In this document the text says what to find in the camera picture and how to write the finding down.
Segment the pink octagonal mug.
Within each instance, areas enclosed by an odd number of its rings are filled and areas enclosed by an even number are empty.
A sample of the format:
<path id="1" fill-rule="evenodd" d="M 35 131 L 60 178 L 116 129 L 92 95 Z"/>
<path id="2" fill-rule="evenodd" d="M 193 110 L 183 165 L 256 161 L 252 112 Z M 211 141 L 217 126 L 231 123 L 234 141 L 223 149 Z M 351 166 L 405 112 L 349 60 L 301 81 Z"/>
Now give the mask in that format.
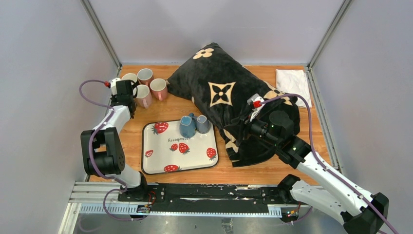
<path id="1" fill-rule="evenodd" d="M 136 103 L 140 107 L 148 109 L 152 105 L 152 95 L 149 86 L 143 84 L 137 85 L 136 90 Z"/>

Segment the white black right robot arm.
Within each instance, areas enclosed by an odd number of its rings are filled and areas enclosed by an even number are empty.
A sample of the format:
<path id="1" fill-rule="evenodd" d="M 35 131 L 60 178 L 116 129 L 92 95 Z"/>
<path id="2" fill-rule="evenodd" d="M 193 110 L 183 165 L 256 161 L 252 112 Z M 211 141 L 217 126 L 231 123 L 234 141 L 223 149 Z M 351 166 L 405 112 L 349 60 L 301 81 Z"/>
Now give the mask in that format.
<path id="1" fill-rule="evenodd" d="M 325 162 L 312 146 L 294 133 L 295 124 L 284 111 L 273 111 L 265 120 L 248 115 L 239 120 L 243 136 L 268 143 L 285 164 L 310 176 L 318 189 L 294 175 L 279 184 L 283 203 L 306 203 L 329 215 L 349 234 L 376 234 L 385 223 L 389 200 L 357 186 Z"/>

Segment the black mug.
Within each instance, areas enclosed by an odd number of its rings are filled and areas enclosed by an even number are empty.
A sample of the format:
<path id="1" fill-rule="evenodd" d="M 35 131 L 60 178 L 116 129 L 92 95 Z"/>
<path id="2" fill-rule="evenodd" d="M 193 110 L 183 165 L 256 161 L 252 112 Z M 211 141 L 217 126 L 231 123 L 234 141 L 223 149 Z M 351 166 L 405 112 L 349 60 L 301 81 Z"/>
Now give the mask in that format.
<path id="1" fill-rule="evenodd" d="M 122 80 L 132 80 L 133 87 L 136 87 L 139 85 L 138 77 L 137 74 L 134 73 L 127 73 L 125 74 L 122 78 Z"/>

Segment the pink round mug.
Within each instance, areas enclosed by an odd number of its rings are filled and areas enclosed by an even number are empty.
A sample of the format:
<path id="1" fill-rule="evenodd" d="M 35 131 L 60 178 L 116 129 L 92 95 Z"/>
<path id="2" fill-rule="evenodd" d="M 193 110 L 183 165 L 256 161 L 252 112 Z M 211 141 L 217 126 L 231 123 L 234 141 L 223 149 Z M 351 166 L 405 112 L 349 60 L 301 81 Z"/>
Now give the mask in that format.
<path id="1" fill-rule="evenodd" d="M 167 98 L 167 82 L 164 79 L 156 78 L 150 83 L 150 89 L 159 101 L 164 101 Z"/>

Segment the white strawberry tray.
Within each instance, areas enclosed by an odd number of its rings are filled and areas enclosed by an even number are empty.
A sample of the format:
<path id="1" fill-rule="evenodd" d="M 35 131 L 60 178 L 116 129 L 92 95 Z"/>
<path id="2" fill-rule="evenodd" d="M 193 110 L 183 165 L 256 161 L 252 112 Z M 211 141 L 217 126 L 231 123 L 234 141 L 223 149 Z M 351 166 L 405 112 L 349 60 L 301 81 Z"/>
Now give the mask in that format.
<path id="1" fill-rule="evenodd" d="M 148 175 L 211 168 L 219 155 L 214 128 L 185 138 L 180 121 L 153 122 L 142 129 L 142 171 Z"/>

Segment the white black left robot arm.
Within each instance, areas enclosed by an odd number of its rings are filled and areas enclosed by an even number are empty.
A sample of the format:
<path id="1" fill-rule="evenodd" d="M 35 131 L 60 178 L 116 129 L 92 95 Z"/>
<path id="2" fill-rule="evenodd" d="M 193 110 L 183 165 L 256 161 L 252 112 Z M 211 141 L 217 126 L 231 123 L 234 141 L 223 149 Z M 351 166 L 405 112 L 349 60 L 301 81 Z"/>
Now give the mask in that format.
<path id="1" fill-rule="evenodd" d="M 105 117 L 91 130 L 80 135 L 83 167 L 87 175 L 110 179 L 121 185 L 121 193 L 130 199 L 144 201 L 149 196 L 149 188 L 144 175 L 126 163 L 119 133 L 124 125 L 134 117 L 137 107 L 137 84 L 130 79 L 115 78 L 100 81 L 111 91 L 110 103 L 101 104 L 88 99 L 82 88 L 80 95 L 89 103 L 107 109 Z"/>

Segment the brown pink mug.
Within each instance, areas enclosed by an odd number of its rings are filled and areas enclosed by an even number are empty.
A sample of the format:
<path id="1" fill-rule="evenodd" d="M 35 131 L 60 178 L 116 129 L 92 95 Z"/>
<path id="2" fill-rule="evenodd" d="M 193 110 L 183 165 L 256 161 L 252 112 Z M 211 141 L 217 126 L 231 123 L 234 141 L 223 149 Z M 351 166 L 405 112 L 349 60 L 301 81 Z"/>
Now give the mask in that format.
<path id="1" fill-rule="evenodd" d="M 137 79 L 140 84 L 150 86 L 153 81 L 153 71 L 149 68 L 143 68 L 137 73 Z"/>

